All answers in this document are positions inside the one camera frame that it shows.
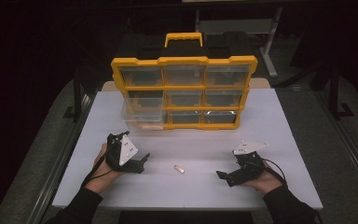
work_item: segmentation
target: hand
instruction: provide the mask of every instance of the hand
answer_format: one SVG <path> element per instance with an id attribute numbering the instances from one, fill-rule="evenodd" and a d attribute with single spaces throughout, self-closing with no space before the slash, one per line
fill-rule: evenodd
<path id="1" fill-rule="evenodd" d="M 270 168 L 266 161 L 263 161 L 264 164 Z M 270 174 L 267 171 L 264 171 L 260 177 L 255 180 L 247 181 L 242 186 L 245 187 L 252 187 L 257 191 L 260 191 L 263 195 L 267 194 L 268 192 L 280 187 L 282 185 L 281 181 L 279 181 L 274 175 Z"/>
<path id="2" fill-rule="evenodd" d="M 94 160 L 94 165 L 101 158 L 101 156 L 104 154 L 106 149 L 107 149 L 107 144 L 103 144 L 100 154 L 98 154 L 97 158 L 95 158 Z M 104 190 L 106 190 L 117 178 L 119 178 L 121 175 L 124 175 L 124 173 L 112 171 L 112 168 L 110 168 L 110 166 L 106 163 L 106 161 L 103 161 L 103 163 L 101 163 L 100 167 L 94 173 L 94 175 L 92 175 L 92 177 L 98 175 L 102 175 L 102 176 L 97 177 L 95 179 L 91 179 L 89 183 L 86 184 L 85 188 L 100 194 Z"/>

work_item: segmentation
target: plastic drawer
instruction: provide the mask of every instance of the plastic drawer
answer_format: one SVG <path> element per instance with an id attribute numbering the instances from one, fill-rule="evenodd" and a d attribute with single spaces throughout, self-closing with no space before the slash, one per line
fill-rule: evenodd
<path id="1" fill-rule="evenodd" d="M 119 67 L 126 86 L 161 86 L 161 67 L 159 66 L 121 66 Z"/>
<path id="2" fill-rule="evenodd" d="M 129 91 L 127 101 L 131 101 L 132 106 L 161 107 L 163 95 L 163 91 Z"/>
<path id="3" fill-rule="evenodd" d="M 121 117 L 129 129 L 162 130 L 166 120 L 162 98 L 125 98 Z"/>
<path id="4" fill-rule="evenodd" d="M 204 123 L 234 123 L 237 111 L 204 111 Z"/>
<path id="5" fill-rule="evenodd" d="M 165 85 L 198 86 L 202 84 L 204 67 L 202 65 L 167 65 L 162 67 Z"/>
<path id="6" fill-rule="evenodd" d="M 240 104 L 241 95 L 243 91 L 220 91 L 207 90 L 205 91 L 205 105 L 206 106 L 238 106 Z"/>
<path id="7" fill-rule="evenodd" d="M 248 77 L 249 65 L 210 65 L 206 68 L 207 87 L 243 88 Z"/>
<path id="8" fill-rule="evenodd" d="M 168 117 L 172 124 L 200 123 L 200 111 L 170 111 Z"/>
<path id="9" fill-rule="evenodd" d="M 165 91 L 168 106 L 201 106 L 202 91 Z"/>

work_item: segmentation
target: right hand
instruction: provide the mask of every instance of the right hand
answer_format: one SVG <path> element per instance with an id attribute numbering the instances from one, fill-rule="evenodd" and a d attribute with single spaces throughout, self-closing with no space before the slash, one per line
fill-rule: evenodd
<path id="1" fill-rule="evenodd" d="M 267 167 L 270 168 L 266 161 L 263 162 Z M 245 187 L 254 188 L 255 190 L 260 191 L 260 193 L 265 195 L 273 189 L 280 187 L 282 183 L 274 175 L 270 174 L 267 171 L 264 171 L 257 179 L 249 180 L 241 185 Z"/>

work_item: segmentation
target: yellow handle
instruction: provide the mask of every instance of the yellow handle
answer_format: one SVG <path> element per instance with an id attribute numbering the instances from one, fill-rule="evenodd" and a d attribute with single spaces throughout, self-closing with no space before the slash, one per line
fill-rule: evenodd
<path id="1" fill-rule="evenodd" d="M 188 39 L 198 39 L 200 41 L 200 46 L 202 47 L 202 35 L 201 33 L 171 33 L 165 36 L 165 45 L 167 48 L 168 41 L 170 40 L 188 40 Z"/>

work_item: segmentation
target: black cable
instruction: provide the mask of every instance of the black cable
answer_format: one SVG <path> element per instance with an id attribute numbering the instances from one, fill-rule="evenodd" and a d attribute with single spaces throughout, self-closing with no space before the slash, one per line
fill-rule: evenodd
<path id="1" fill-rule="evenodd" d="M 266 171 L 275 176 L 283 185 L 287 186 L 287 181 L 283 179 L 278 173 L 276 173 L 274 170 L 272 170 L 269 167 L 266 167 Z"/>
<path id="2" fill-rule="evenodd" d="M 107 174 L 111 173 L 112 171 L 113 171 L 113 170 L 108 171 L 108 172 L 104 173 L 103 175 L 97 175 L 97 176 L 94 176 L 94 177 L 92 177 L 92 178 L 90 178 L 90 179 L 89 179 L 89 182 L 90 182 L 92 179 L 96 179 L 96 178 L 98 178 L 98 177 L 101 177 L 101 176 L 107 175 Z"/>
<path id="3" fill-rule="evenodd" d="M 84 178 L 83 183 L 81 184 L 81 187 L 84 188 L 86 186 L 87 183 L 89 183 L 89 181 L 91 179 L 93 179 L 93 175 L 94 173 L 98 170 L 98 168 L 100 168 L 101 164 L 103 163 L 107 152 L 109 151 L 109 148 L 104 152 L 104 154 L 101 156 L 101 158 L 97 161 L 97 163 L 95 163 L 95 165 L 92 167 L 92 170 L 89 172 L 89 174 L 86 176 L 86 178 Z"/>
<path id="4" fill-rule="evenodd" d="M 274 164 L 276 167 L 278 167 L 278 169 L 279 169 L 279 170 L 281 171 L 281 173 L 282 173 L 282 176 L 283 176 L 284 181 L 286 181 L 286 176 L 284 176 L 283 170 L 281 169 L 281 167 L 279 167 L 279 165 L 278 165 L 277 163 L 275 163 L 275 162 L 273 162 L 273 161 L 270 161 L 270 160 L 267 160 L 267 159 L 263 159 L 263 160 L 269 161 L 269 162 L 271 162 L 272 164 Z"/>

